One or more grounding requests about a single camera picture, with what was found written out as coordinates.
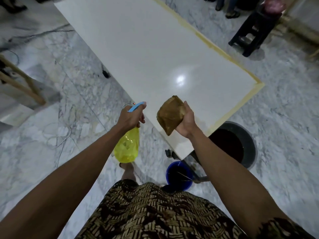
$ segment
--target white marble floor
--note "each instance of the white marble floor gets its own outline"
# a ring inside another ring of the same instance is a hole
[[[0,10],[0,51],[17,63],[8,50],[15,52],[18,66],[59,91],[60,97],[21,127],[0,133],[0,219],[55,168],[106,133],[130,101],[113,77],[102,75],[101,62],[73,28],[65,26],[52,3],[21,1],[30,10],[18,15]],[[163,1],[266,84],[230,120],[247,128],[257,142],[259,156],[251,172],[285,213],[319,238],[319,62],[306,59],[314,47],[293,34],[271,35],[245,58],[228,41],[247,14],[228,20],[215,11],[214,3]],[[54,32],[25,37],[50,30]],[[66,135],[69,129],[73,140],[54,148],[60,141],[50,137]],[[165,184],[165,170],[173,161],[165,156],[168,145],[148,121],[140,141],[140,182]],[[121,175],[110,158],[60,238],[74,238]],[[189,192],[228,214],[209,182],[192,185]]]

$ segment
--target white tabletop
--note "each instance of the white tabletop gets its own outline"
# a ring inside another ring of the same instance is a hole
[[[193,151],[156,119],[171,96],[187,100],[207,136],[262,87],[252,74],[160,0],[63,0],[56,3],[78,34],[135,101],[176,154]]]

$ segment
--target forearm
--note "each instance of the forearm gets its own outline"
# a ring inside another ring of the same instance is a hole
[[[114,126],[47,176],[1,221],[2,238],[57,238],[124,134]]]
[[[211,183],[236,223],[251,237],[273,217],[287,218],[246,168],[218,148],[200,129],[190,136]]]

